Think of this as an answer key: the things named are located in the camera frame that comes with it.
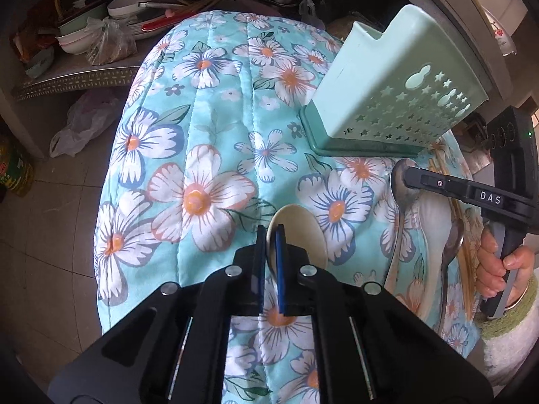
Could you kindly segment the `person's right hand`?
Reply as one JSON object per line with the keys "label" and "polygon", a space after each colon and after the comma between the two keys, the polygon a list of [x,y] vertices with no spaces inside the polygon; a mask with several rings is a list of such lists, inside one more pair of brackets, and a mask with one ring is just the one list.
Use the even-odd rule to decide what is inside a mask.
{"label": "person's right hand", "polygon": [[503,259],[495,256],[498,244],[485,227],[480,237],[477,251],[479,264],[476,269],[476,289],[484,298],[493,298],[506,287],[504,276],[516,270],[516,278],[507,299],[507,307],[514,305],[525,292],[534,271],[534,252],[526,245],[521,245]]}

